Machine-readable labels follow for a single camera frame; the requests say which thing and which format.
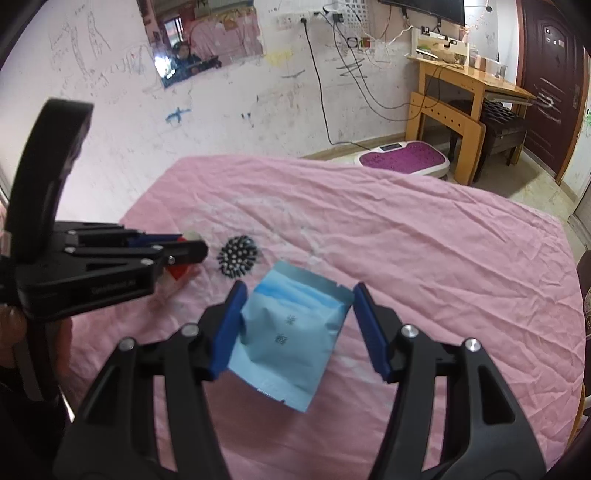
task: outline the blue packet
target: blue packet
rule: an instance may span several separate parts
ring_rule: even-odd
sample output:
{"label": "blue packet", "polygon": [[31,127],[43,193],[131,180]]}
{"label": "blue packet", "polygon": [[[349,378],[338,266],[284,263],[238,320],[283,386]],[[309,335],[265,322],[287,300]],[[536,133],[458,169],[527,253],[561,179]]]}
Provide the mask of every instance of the blue packet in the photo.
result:
{"label": "blue packet", "polygon": [[242,308],[229,368],[258,391],[305,412],[353,303],[353,292],[280,261]]}

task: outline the metal bolt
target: metal bolt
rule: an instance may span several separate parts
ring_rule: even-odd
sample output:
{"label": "metal bolt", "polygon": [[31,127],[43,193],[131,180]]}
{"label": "metal bolt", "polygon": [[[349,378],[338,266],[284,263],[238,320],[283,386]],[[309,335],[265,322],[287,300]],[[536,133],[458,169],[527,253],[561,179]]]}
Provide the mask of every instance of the metal bolt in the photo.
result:
{"label": "metal bolt", "polygon": [[405,325],[402,327],[402,334],[406,338],[415,338],[418,335],[418,328],[414,325]]}
{"label": "metal bolt", "polygon": [[181,329],[181,333],[187,338],[194,337],[199,333],[199,327],[195,323],[188,323]]}
{"label": "metal bolt", "polygon": [[135,346],[135,340],[133,338],[124,338],[119,342],[119,350],[122,352],[129,352]]}
{"label": "metal bolt", "polygon": [[480,342],[475,338],[469,338],[464,342],[464,345],[471,352],[477,352],[478,350],[480,350],[480,347],[482,347]]}

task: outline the baseboard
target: baseboard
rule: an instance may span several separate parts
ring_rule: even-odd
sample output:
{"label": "baseboard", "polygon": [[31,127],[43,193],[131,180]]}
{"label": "baseboard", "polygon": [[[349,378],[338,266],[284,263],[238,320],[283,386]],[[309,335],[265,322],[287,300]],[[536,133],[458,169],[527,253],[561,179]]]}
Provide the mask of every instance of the baseboard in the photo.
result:
{"label": "baseboard", "polygon": [[[361,145],[363,148],[375,148],[379,147],[380,145],[404,141],[405,136],[406,134],[404,132],[401,132],[399,134],[386,135],[384,137],[360,140],[356,143]],[[321,152],[306,155],[302,158],[307,158],[308,160],[332,160],[333,158],[344,157],[345,155],[351,155],[353,153],[361,152],[363,151],[363,148],[359,148],[355,145],[338,145],[336,147],[329,148],[328,150],[323,150]]]}
{"label": "baseboard", "polygon": [[[427,137],[426,141],[428,143],[432,143],[431,141],[429,141],[429,137],[435,139],[439,135],[447,135],[448,132],[449,129],[443,125],[433,125],[432,127],[428,127],[425,129],[424,137]],[[381,145],[387,145],[389,143],[403,142],[405,137],[406,133],[401,132],[399,134],[386,135],[384,137],[368,138],[367,140],[361,140],[356,143],[363,146],[364,148],[375,148]],[[312,153],[302,158],[307,158],[308,160],[332,160],[333,158],[344,157],[346,155],[361,152],[362,150],[362,148],[359,148],[355,145],[338,145],[337,147],[329,148],[328,150],[323,150],[321,152]]]}
{"label": "baseboard", "polygon": [[560,182],[560,188],[575,204],[579,201],[579,196],[565,182]]}
{"label": "baseboard", "polygon": [[556,179],[556,173],[554,173],[551,168],[546,165],[542,159],[540,157],[538,157],[538,155],[536,155],[535,153],[533,153],[529,148],[527,148],[526,146],[523,147],[523,151],[526,153],[527,156],[529,156],[529,158],[531,158],[533,161],[535,161],[539,167],[542,168],[542,170],[544,170],[548,175],[550,175],[553,179]]}

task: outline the black spiky ball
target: black spiky ball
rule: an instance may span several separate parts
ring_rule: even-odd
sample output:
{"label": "black spiky ball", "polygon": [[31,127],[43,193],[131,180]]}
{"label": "black spiky ball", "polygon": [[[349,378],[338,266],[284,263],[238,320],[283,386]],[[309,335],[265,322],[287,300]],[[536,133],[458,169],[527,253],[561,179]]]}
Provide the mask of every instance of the black spiky ball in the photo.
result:
{"label": "black spiky ball", "polygon": [[228,278],[240,278],[246,275],[256,262],[258,248],[248,235],[234,236],[220,250],[217,261],[220,272]]}

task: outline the purple platform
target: purple platform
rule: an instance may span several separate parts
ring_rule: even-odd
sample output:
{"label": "purple platform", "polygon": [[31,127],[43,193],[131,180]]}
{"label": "purple platform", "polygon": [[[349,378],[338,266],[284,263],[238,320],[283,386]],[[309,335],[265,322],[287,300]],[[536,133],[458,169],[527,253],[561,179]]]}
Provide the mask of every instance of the purple platform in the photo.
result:
{"label": "purple platform", "polygon": [[364,167],[393,170],[399,173],[416,173],[438,167],[446,162],[445,156],[424,142],[412,142],[404,148],[389,152],[366,153],[359,157]]}

